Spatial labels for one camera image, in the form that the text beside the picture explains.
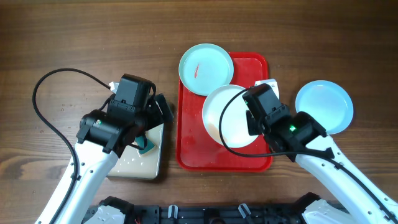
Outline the white plate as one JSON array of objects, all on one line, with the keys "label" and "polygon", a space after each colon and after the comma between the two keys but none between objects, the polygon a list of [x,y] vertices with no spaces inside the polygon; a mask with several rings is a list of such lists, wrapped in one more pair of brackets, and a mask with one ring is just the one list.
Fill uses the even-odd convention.
[{"label": "white plate", "polygon": [[219,144],[224,139],[230,148],[248,146],[257,138],[248,134],[248,107],[242,97],[227,104],[242,90],[244,87],[238,85],[221,86],[206,97],[202,108],[202,121],[207,133]]}]

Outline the green yellow sponge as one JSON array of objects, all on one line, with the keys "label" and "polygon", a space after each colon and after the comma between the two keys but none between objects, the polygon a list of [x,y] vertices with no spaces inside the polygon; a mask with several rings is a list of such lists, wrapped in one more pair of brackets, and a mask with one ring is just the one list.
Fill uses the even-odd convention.
[{"label": "green yellow sponge", "polygon": [[138,152],[140,155],[148,153],[151,149],[155,147],[155,144],[145,135],[136,138],[136,144],[139,147]]}]

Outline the light blue plate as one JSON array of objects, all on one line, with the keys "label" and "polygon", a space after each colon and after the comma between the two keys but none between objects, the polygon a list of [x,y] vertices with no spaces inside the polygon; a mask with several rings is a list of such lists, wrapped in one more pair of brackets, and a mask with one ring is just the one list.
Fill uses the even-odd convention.
[{"label": "light blue plate", "polygon": [[336,83],[326,80],[304,85],[297,93],[295,109],[311,115],[329,135],[347,129],[354,116],[349,94]]},{"label": "light blue plate", "polygon": [[207,96],[231,83],[234,65],[227,51],[215,44],[198,44],[189,48],[178,66],[180,81],[192,93]]}]

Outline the light blue plate front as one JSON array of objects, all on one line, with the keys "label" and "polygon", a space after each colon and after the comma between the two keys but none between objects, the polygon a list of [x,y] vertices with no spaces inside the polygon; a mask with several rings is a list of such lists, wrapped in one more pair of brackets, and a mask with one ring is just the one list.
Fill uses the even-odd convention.
[{"label": "light blue plate front", "polygon": [[354,116],[349,94],[336,83],[326,80],[304,85],[297,93],[295,109],[311,115],[329,135],[347,129]]}]

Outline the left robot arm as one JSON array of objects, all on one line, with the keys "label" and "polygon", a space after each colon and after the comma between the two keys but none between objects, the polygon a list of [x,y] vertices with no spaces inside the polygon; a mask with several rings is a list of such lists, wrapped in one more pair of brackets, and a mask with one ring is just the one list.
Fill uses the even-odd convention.
[{"label": "left robot arm", "polygon": [[79,176],[65,206],[55,223],[137,223],[140,215],[134,205],[109,196],[97,207],[90,207],[100,185],[107,176],[152,180],[160,171],[161,150],[164,126],[162,124],[148,131],[146,152],[134,149],[136,139],[128,146],[122,161],[115,153],[107,154],[102,147],[92,142],[76,144]]}]

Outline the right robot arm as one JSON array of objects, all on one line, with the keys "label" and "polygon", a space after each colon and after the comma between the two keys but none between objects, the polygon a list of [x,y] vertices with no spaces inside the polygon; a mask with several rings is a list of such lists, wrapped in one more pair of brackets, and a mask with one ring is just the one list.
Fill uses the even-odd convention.
[{"label": "right robot arm", "polygon": [[376,187],[305,112],[285,106],[266,113],[248,110],[248,126],[272,148],[316,177],[358,223],[397,223],[397,202]]}]

